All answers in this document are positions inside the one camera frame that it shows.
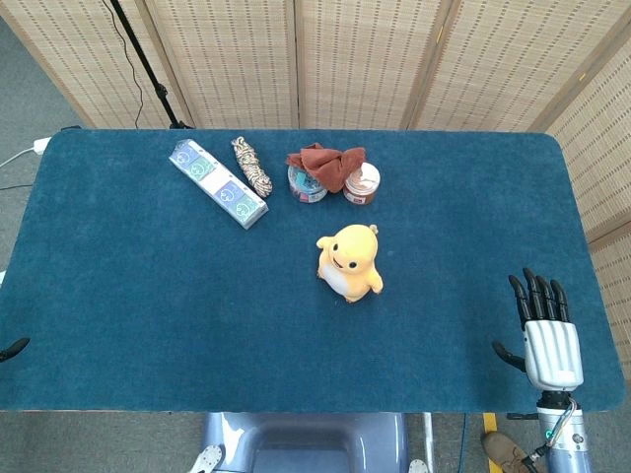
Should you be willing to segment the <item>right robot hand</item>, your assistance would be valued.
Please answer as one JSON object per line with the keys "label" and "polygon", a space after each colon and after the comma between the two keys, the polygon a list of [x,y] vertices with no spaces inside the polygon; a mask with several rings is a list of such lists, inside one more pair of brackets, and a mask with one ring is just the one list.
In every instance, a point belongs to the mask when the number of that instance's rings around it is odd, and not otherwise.
{"label": "right robot hand", "polygon": [[502,343],[492,343],[495,354],[526,374],[540,391],[572,392],[584,382],[581,347],[576,325],[569,316],[567,295],[561,284],[546,280],[529,268],[525,279],[511,275],[520,318],[525,354],[517,356]]}

